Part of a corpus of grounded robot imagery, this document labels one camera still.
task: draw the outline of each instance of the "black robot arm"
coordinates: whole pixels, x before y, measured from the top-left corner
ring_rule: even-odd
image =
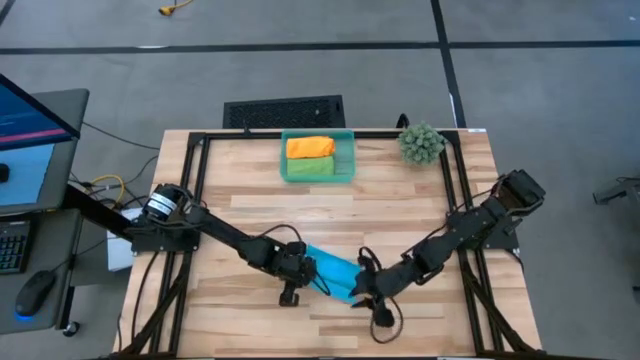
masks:
[[[371,308],[378,325],[391,326],[385,298],[392,298],[412,283],[425,284],[442,270],[459,246],[475,248],[493,232],[513,231],[519,222],[512,218],[531,214],[542,204],[544,195],[545,191],[524,170],[512,171],[498,179],[482,204],[459,214],[455,226],[445,234],[425,237],[391,267],[383,269],[370,250],[365,249],[369,254],[361,251],[358,262],[363,270],[356,276],[351,295],[365,294],[370,298],[355,306]]]
[[[127,230],[136,236],[165,236],[180,239],[185,232],[197,231],[232,247],[247,264],[285,282],[280,306],[297,306],[295,289],[307,286],[316,276],[315,261],[306,253],[306,244],[298,235],[297,242],[281,243],[266,234],[248,235],[200,206],[185,189],[176,185],[159,185],[145,204],[142,214]]]

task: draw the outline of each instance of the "small succulent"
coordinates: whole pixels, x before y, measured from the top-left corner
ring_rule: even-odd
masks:
[[[402,159],[411,165],[429,165],[444,150],[444,137],[422,123],[409,126],[398,136]]]

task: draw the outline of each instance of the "keyboard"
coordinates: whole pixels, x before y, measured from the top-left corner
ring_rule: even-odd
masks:
[[[0,222],[0,275],[25,271],[30,230],[29,221]]]

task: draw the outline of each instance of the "monitor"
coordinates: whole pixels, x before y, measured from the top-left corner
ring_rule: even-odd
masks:
[[[80,132],[0,74],[0,150],[80,138]]]

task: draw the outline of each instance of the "wooden table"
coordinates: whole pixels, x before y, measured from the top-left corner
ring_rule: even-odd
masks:
[[[165,132],[154,187],[180,183],[187,130]],[[462,150],[473,194],[489,189],[497,173],[484,132],[460,130]],[[401,161],[394,140],[357,140],[357,171],[351,184],[287,184],[278,172],[279,140],[215,140],[209,152],[203,199],[212,213],[249,234],[278,223],[294,225],[304,240],[355,261],[358,248],[371,247],[384,266],[444,222],[448,210],[439,163],[413,168]],[[199,159],[194,157],[190,188]],[[462,203],[456,165],[449,151],[458,203]],[[293,241],[286,229],[272,237]],[[164,266],[164,254],[153,265],[138,312],[139,331],[153,311]],[[472,263],[473,254],[469,252]],[[540,341],[520,265],[501,250],[486,251],[495,302],[523,339]],[[142,274],[151,254],[136,258],[122,310],[124,344],[131,339],[132,311]],[[180,260],[176,261],[174,275]],[[203,237],[195,252],[179,356],[435,356],[474,354],[454,254],[444,271],[426,285],[411,285],[396,297],[405,315],[402,335],[380,345],[369,336],[370,312],[310,289],[301,289],[300,306],[281,308],[283,283],[258,272],[237,253]],[[483,335],[491,348],[484,310]],[[166,349],[173,311],[163,326],[160,349]]]

